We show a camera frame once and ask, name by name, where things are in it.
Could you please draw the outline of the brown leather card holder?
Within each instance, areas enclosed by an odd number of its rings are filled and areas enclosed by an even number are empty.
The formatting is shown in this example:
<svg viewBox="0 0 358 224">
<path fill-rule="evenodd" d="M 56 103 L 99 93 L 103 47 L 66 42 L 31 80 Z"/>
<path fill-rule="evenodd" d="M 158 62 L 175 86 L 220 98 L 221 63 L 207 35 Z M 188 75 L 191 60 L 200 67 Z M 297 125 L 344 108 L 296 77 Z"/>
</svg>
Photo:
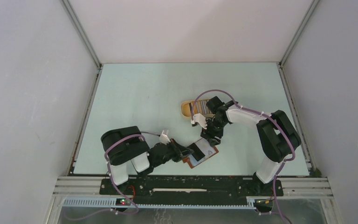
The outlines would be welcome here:
<svg viewBox="0 0 358 224">
<path fill-rule="evenodd" d="M 219 152 L 217 147 L 210 146 L 209 142 L 204 138 L 190 144 L 187 148 L 193 150 L 193 153 L 182 161 L 187 163 L 190 168 L 195 168 Z"/>
</svg>

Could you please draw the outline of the white striped credit card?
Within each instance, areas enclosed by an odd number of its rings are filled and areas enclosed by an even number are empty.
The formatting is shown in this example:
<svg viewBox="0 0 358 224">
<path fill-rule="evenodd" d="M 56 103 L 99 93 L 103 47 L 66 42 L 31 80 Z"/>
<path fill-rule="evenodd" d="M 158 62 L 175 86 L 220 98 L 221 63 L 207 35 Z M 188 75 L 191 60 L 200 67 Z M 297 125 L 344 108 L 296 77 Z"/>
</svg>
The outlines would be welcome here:
<svg viewBox="0 0 358 224">
<path fill-rule="evenodd" d="M 219 152 L 216 147 L 210 146 L 210 143 L 205 139 L 200 140 L 200 150 L 205 155 L 205 160 L 209 159 L 210 157 L 216 155 Z"/>
</svg>

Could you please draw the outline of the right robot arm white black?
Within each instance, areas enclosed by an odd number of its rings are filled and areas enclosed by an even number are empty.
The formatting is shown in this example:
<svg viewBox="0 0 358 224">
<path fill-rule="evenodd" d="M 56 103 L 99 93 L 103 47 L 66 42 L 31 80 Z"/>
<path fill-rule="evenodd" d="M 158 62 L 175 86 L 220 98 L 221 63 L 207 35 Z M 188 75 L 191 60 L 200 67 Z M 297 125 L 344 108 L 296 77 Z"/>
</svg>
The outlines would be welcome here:
<svg viewBox="0 0 358 224">
<path fill-rule="evenodd" d="M 224 103 L 218 97 L 208 100 L 206 107 L 212 117 L 191 112 L 191 123 L 202 127 L 201 137 L 211 146 L 220 144 L 224 127 L 228 124 L 248 125 L 256 129 L 265 157 L 254 174 L 252 188 L 258 195 L 269 192 L 270 182 L 286 162 L 296 158 L 295 150 L 301 145 L 299 134 L 287 114 L 282 110 L 258 112 L 243 107 L 235 100 Z"/>
</svg>

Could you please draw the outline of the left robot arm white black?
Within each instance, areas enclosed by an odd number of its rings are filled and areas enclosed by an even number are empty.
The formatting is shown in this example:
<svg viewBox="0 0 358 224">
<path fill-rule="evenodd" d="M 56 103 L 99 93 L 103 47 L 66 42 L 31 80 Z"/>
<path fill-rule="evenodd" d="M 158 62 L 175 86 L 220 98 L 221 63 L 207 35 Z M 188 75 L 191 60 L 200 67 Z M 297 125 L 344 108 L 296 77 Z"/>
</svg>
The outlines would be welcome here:
<svg viewBox="0 0 358 224">
<path fill-rule="evenodd" d="M 110 187 L 117 194 L 124 194 L 129 188 L 128 162 L 138 175 L 145 176 L 160 165 L 179 162 L 194 153 L 169 138 L 167 129 L 160 134 L 142 132 L 137 126 L 114 129 L 104 133 L 101 142 L 112 181 Z"/>
</svg>

